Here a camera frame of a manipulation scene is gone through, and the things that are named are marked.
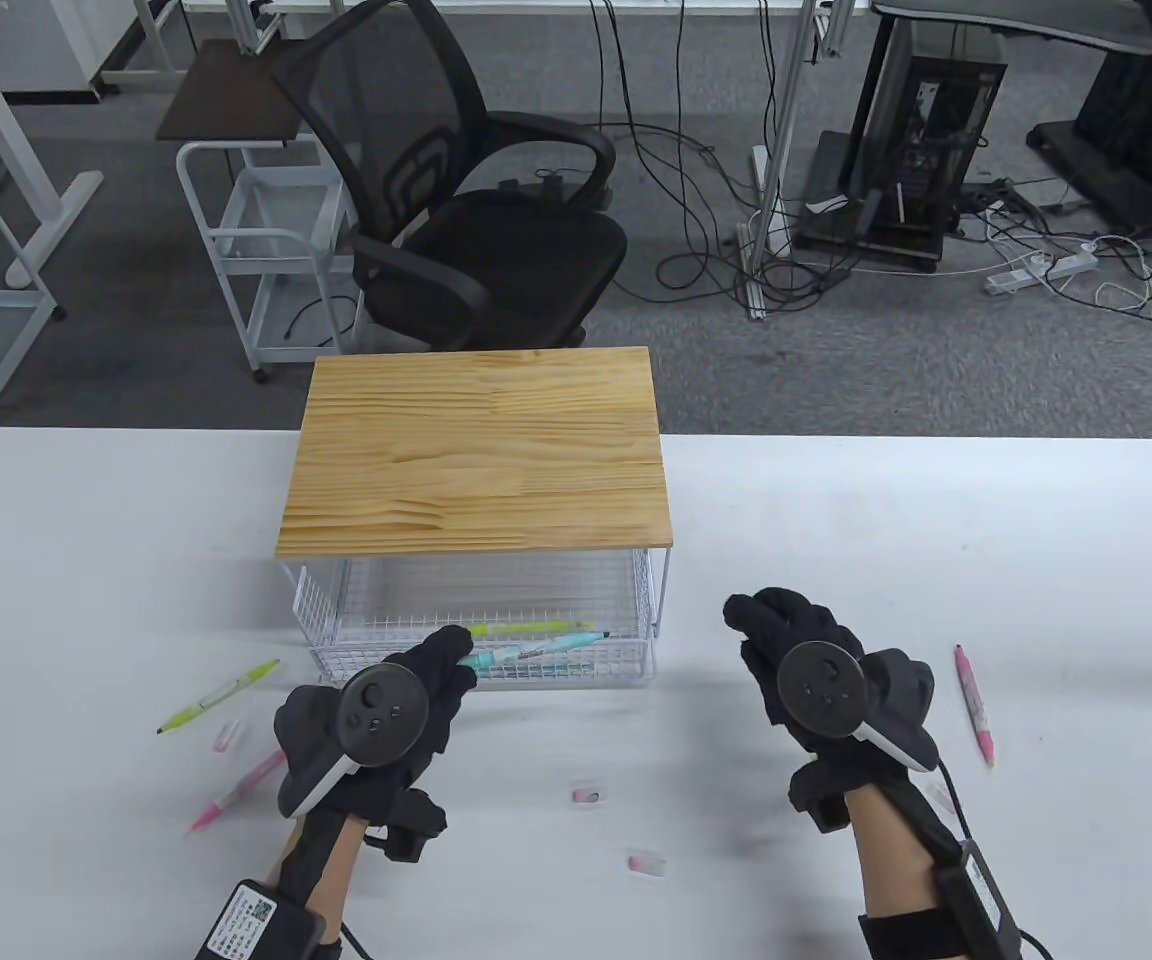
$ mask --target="wire basket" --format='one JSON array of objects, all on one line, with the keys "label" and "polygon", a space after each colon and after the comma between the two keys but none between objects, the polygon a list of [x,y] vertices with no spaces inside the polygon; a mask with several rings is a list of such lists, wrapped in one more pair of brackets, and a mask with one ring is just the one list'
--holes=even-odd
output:
[{"label": "wire basket", "polygon": [[659,590],[647,550],[306,564],[293,608],[326,685],[343,685],[447,623],[485,632],[475,636],[476,653],[570,632],[607,634],[589,647],[482,668],[480,687],[643,685],[655,673],[668,555],[664,552]]}]

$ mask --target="hand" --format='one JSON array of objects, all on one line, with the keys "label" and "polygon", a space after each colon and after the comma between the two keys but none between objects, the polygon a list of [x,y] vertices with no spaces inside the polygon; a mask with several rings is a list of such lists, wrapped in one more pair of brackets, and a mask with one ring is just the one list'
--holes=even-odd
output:
[{"label": "hand", "polygon": [[[410,650],[385,658],[409,668],[425,686],[429,693],[425,730],[412,749],[396,762],[343,777],[320,801],[320,808],[348,814],[376,826],[389,822],[396,812],[399,798],[425,772],[434,754],[447,749],[452,718],[461,709],[467,691],[477,685],[476,673],[457,665],[457,660],[472,649],[473,638],[465,627],[447,626]],[[332,736],[329,728],[339,700],[340,690],[335,687],[297,687],[274,713],[274,733],[287,753],[293,776],[300,772],[300,763],[308,765],[314,759],[314,750],[324,736]],[[312,742],[305,744],[302,742],[305,740]]]},{"label": "hand", "polygon": [[859,659],[865,650],[856,635],[838,625],[828,607],[819,607],[803,594],[780,585],[768,585],[753,596],[728,596],[723,621],[746,637],[740,645],[741,659],[763,690],[763,708],[772,726],[786,727],[808,753],[820,753],[836,744],[838,741],[817,736],[794,721],[776,691],[776,670],[790,650],[810,640],[824,640]]},{"label": "hand", "polygon": [[763,708],[774,726],[790,731],[808,753],[817,754],[831,768],[829,780],[856,786],[884,777],[902,776],[904,765],[873,744],[854,738],[831,740],[805,730],[790,717],[776,690],[776,670],[796,645],[823,640],[841,647],[863,660],[865,650],[847,627],[841,626],[828,607],[820,607],[803,594],[770,585],[753,596],[734,594],[723,604],[723,620],[745,640],[740,645],[741,659],[753,673],[763,691]]}]

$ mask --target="pink pen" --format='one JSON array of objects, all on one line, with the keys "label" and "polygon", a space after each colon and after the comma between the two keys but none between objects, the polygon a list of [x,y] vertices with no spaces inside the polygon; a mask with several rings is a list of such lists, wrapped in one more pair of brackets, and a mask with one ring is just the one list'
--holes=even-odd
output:
[{"label": "pink pen", "polygon": [[268,777],[270,773],[276,771],[285,763],[287,763],[287,755],[282,750],[274,750],[270,756],[266,756],[265,759],[262,759],[260,765],[252,769],[241,781],[236,783],[228,794],[225,794],[219,800],[212,800],[207,809],[202,812],[202,817],[196,819],[194,825],[189,827],[189,832],[195,833],[200,831],[200,829],[210,827],[212,823],[223,817],[225,810],[228,810],[230,806],[236,804],[243,796],[250,794],[256,788],[257,783],[265,780],[265,777]]},{"label": "pink pen", "polygon": [[993,764],[996,763],[996,756],[993,753],[990,719],[984,716],[984,701],[980,700],[980,689],[975,683],[972,660],[968,659],[968,653],[963,649],[963,644],[954,645],[954,666],[958,671],[958,686],[963,687],[963,700],[967,701],[968,713],[972,717],[972,728],[977,733],[977,744],[980,747],[980,754],[984,756],[984,762],[993,768]]}]

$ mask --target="wooden tabletop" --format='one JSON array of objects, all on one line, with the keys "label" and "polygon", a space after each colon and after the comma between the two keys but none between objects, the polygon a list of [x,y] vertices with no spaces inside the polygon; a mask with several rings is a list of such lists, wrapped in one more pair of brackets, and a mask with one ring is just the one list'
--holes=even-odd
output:
[{"label": "wooden tabletop", "polygon": [[279,557],[672,543],[645,347],[317,361]]}]

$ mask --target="battery pack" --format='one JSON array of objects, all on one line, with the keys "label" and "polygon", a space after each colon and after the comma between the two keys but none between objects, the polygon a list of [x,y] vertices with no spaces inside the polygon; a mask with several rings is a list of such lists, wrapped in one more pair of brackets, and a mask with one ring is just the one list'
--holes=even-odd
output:
[{"label": "battery pack", "polygon": [[195,960],[308,960],[324,929],[321,916],[256,880],[243,880]]}]

